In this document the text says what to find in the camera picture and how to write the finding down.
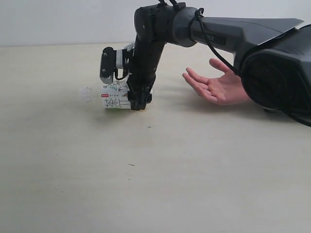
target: black cable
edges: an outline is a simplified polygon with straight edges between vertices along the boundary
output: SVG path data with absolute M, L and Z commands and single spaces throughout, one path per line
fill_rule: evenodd
M 195 19 L 199 22 L 200 27 L 201 27 L 201 32 L 203 34 L 203 38 L 207 44 L 207 46 L 212 50 L 212 52 L 216 55 L 216 57 L 221 60 L 227 67 L 229 67 L 230 70 L 232 70 L 234 72 L 235 75 L 239 76 L 242 80 L 245 80 L 245 77 L 235 68 L 233 67 L 224 57 L 222 57 L 217 51 L 216 49 L 212 46 L 212 44 L 210 43 L 210 41 L 208 40 L 206 34 L 205 34 L 205 30 L 204 30 L 204 26 L 201 20 L 201 17 L 203 16 L 203 12 L 204 12 L 204 8 L 200 8 L 195 12 Z M 270 87 L 268 87 L 266 84 L 263 84 L 262 82 L 258 83 L 259 85 L 262 85 L 262 87 L 264 87 L 265 89 L 270 89 Z M 288 87 L 286 88 L 286 90 L 283 93 L 282 98 L 280 98 L 279 100 L 276 100 L 277 102 L 279 102 L 280 105 L 280 111 L 284 114 L 286 114 L 289 118 L 293 119 L 294 121 L 301 123 L 303 125 L 309 126 L 311 127 L 311 122 L 306 121 L 298 116 L 296 116 L 295 114 L 291 113 L 290 110 L 288 110 L 288 107 L 286 106 L 287 100 L 288 100 Z

